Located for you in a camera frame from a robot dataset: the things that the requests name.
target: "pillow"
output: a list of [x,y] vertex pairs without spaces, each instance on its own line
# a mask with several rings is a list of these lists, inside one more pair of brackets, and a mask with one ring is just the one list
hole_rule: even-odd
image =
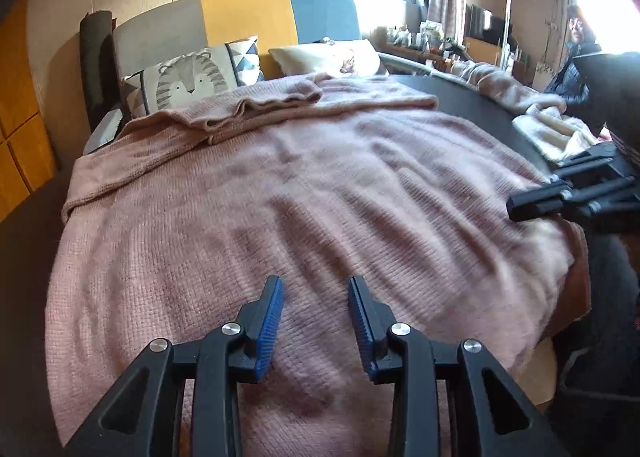
[[84,145],[82,155],[86,156],[87,154],[98,150],[98,148],[110,144],[115,139],[123,118],[124,115],[122,113],[122,109],[119,107],[107,112],[100,120],[100,123],[98,123],[98,126],[95,127],[94,132],[89,136],[89,139]]
[[335,77],[388,75],[369,40],[348,40],[324,44],[270,49],[269,53],[286,76],[326,72]]
[[184,107],[222,91],[264,80],[257,36],[172,58],[121,80],[132,118]]

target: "person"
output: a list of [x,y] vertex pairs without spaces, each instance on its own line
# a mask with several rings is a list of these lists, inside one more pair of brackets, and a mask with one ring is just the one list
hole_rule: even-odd
[[569,7],[568,17],[571,30],[571,40],[567,43],[569,55],[564,66],[546,87],[545,93],[561,96],[566,102],[565,114],[581,119],[597,137],[606,121],[604,109],[594,105],[589,88],[574,65],[574,58],[599,52],[601,48],[595,43],[595,34],[578,6]]

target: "blue rubber pad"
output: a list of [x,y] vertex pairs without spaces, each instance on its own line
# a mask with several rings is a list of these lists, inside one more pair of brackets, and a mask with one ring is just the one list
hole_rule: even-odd
[[273,346],[276,342],[276,333],[278,332],[278,325],[280,324],[280,315],[282,314],[282,307],[284,306],[284,288],[282,281],[278,279],[273,294],[271,295],[271,301],[267,308],[267,313],[262,322],[262,328],[258,339],[256,341],[256,362],[255,362],[255,378],[260,381],[271,361],[271,353],[273,353]]

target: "tiger print pillow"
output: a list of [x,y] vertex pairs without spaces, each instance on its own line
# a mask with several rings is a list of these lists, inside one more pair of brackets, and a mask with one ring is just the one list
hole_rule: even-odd
[[177,109],[239,86],[264,80],[257,36],[206,47],[147,67],[122,79],[122,97],[132,118]]

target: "yellow headboard panel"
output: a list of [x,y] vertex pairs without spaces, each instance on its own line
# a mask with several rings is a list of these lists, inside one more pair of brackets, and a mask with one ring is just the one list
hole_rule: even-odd
[[291,0],[200,0],[200,4],[210,46],[256,34],[264,77],[282,76],[269,50],[298,43]]

